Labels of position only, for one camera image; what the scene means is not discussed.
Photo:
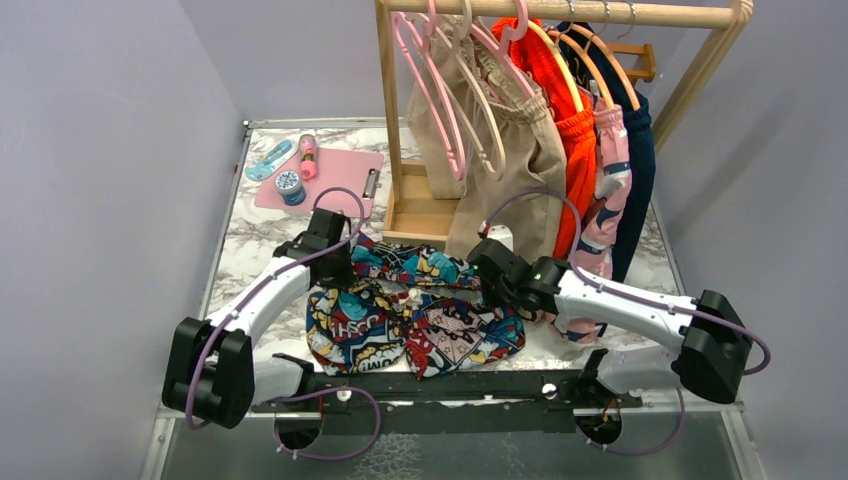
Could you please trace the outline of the comic print shorts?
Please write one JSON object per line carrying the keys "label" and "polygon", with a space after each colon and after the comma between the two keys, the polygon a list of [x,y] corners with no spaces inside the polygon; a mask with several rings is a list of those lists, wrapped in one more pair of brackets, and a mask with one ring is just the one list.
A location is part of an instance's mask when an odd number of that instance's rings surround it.
{"label": "comic print shorts", "polygon": [[419,380],[506,359],[526,344],[523,318],[485,304],[467,261],[431,246],[360,235],[354,282],[309,295],[306,343],[328,375],[353,375],[406,359]]}

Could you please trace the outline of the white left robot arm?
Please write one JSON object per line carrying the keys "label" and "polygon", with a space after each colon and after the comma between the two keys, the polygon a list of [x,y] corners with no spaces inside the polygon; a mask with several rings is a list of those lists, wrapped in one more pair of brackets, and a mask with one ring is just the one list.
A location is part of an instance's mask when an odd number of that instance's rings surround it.
{"label": "white left robot arm", "polygon": [[311,367],[287,354],[254,357],[260,337],[284,310],[324,282],[347,286],[358,236],[341,213],[318,208],[306,230],[279,245],[261,274],[205,319],[187,317],[174,330],[162,404],[186,415],[192,428],[236,427],[249,409],[279,399],[298,411],[313,401]]}

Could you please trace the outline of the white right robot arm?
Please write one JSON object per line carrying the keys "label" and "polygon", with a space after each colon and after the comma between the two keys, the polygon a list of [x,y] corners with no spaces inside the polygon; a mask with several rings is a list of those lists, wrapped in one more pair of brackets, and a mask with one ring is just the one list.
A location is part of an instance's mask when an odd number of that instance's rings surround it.
{"label": "white right robot arm", "polygon": [[556,320],[595,320],[653,341],[651,347],[593,354],[576,383],[585,404],[600,407],[616,394],[667,388],[717,404],[736,401],[754,335],[723,294],[667,296],[564,260],[541,257],[529,264],[493,239],[482,240],[468,260],[488,304],[504,302]]}

